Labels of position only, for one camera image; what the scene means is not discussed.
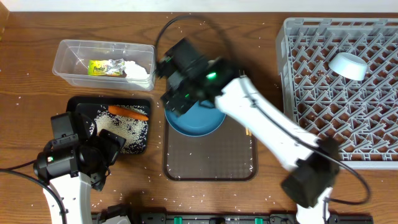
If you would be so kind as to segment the white rice pile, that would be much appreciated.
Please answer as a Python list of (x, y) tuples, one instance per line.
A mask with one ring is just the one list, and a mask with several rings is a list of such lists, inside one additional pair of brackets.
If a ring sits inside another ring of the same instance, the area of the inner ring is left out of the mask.
[(106, 105), (99, 105), (92, 120), (98, 132), (102, 129), (111, 131), (126, 140), (121, 149), (123, 154), (142, 154), (147, 147), (148, 121), (140, 121), (111, 114)]

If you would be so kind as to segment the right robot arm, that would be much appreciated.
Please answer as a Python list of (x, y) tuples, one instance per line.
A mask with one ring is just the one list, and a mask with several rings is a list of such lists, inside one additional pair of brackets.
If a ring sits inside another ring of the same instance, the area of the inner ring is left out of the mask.
[(297, 205), (296, 220), (328, 221), (330, 194), (340, 171), (333, 138), (320, 139), (281, 113), (236, 60), (208, 60), (187, 39), (156, 60), (155, 74), (169, 83), (162, 96), (166, 110), (181, 116), (195, 103), (209, 101), (248, 128), (289, 172), (281, 187)]

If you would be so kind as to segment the white napkin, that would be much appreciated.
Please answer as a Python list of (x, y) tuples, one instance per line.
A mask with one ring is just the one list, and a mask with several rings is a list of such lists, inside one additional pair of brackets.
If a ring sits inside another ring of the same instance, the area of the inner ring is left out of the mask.
[(124, 62), (124, 73), (126, 74), (126, 78), (129, 79), (144, 80), (150, 76), (145, 68), (138, 65), (135, 61)]

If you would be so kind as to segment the green snack wrapper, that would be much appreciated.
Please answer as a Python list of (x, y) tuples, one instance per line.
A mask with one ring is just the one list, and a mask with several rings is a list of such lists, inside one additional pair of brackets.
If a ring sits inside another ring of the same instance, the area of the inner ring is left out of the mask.
[(107, 60), (90, 60), (88, 64), (88, 75), (102, 76), (108, 71), (109, 62)]

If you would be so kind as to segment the light blue rice bowl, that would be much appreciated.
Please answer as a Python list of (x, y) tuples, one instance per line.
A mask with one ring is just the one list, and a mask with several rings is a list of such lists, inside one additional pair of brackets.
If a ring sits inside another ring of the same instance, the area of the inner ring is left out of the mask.
[(338, 53), (328, 66), (333, 72), (355, 81), (363, 81), (368, 69), (363, 59), (346, 52)]

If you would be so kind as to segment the orange carrot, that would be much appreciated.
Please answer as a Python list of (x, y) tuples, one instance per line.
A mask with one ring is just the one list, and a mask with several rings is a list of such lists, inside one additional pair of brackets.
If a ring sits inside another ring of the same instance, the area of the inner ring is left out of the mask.
[(127, 118), (136, 119), (139, 121), (148, 121), (149, 118), (146, 115), (134, 112), (133, 110), (128, 110), (119, 106), (108, 106), (108, 111), (113, 115), (123, 116)]

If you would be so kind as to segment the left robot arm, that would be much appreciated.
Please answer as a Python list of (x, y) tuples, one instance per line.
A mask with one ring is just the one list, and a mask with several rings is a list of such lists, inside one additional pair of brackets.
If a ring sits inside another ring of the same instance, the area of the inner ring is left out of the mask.
[(52, 223), (91, 223), (90, 193), (103, 189), (126, 140), (106, 129), (90, 131), (89, 118), (66, 112), (51, 118), (53, 139), (34, 162), (44, 183)]

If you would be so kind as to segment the dark blue plate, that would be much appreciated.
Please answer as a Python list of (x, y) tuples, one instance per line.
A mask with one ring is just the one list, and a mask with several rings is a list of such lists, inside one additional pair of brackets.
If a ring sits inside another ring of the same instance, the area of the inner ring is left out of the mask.
[(166, 120), (178, 133), (200, 137), (212, 133), (223, 123), (226, 115), (210, 101), (196, 102), (185, 114), (177, 116), (165, 110)]

